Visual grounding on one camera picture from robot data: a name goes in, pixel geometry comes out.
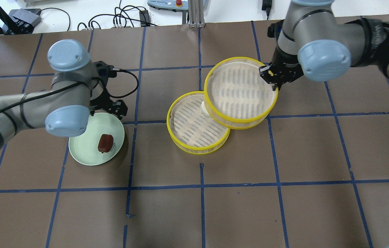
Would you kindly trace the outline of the yellow steamer basket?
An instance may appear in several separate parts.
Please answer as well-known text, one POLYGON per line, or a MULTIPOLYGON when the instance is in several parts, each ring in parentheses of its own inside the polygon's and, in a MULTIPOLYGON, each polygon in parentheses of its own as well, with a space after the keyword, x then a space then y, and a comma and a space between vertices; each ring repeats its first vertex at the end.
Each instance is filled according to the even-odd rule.
POLYGON ((247 57, 225 59, 204 80, 204 102, 210 116, 229 129, 249 129, 270 114, 278 99, 259 74, 260 61, 247 57))
POLYGON ((227 141, 231 129, 208 118, 201 112, 203 91, 178 97, 170 106, 166 125, 174 144, 189 154, 211 154, 227 141))

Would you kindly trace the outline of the white bun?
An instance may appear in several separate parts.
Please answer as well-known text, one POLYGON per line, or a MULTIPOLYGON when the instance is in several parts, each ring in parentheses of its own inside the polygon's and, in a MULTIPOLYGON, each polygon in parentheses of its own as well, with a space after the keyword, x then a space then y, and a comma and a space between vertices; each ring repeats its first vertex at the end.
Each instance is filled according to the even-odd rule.
POLYGON ((201 102, 201 112, 203 113, 204 116, 211 118, 204 101, 201 102))

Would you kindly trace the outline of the brown bun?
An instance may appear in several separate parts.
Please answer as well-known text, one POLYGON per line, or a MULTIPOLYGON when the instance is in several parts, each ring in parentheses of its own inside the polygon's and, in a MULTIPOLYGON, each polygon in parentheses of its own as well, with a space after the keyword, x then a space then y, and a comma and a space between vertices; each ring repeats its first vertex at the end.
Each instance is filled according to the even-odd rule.
POLYGON ((100 136, 99 143, 97 145, 97 150, 100 153, 108 153, 111 151, 114 143, 114 138, 110 134, 102 134, 100 136))

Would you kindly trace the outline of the light green plate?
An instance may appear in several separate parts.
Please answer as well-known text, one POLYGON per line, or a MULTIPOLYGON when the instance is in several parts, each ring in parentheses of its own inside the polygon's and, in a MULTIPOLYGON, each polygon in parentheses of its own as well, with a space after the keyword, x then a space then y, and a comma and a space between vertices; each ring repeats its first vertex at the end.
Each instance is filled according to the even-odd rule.
POLYGON ((69 152, 82 165, 101 165, 110 161, 124 143, 122 122, 109 113, 90 115, 86 131, 69 138, 69 152))

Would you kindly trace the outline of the teach pendant tablet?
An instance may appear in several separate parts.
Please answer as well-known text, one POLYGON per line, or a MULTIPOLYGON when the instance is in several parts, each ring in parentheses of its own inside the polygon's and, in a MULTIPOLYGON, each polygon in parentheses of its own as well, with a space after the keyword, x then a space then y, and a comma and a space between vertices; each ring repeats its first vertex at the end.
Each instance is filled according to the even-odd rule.
POLYGON ((157 10, 168 10, 173 12, 189 11, 190 0, 147 0, 149 7, 157 10))

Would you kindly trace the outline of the aluminium frame post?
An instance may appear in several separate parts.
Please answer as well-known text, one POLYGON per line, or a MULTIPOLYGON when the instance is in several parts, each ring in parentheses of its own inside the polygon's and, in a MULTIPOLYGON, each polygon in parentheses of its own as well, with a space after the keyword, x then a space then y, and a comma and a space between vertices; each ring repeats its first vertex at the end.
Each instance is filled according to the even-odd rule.
POLYGON ((204 7, 207 0, 178 0, 177 5, 182 8, 182 24, 188 24, 190 28, 204 28, 204 7))

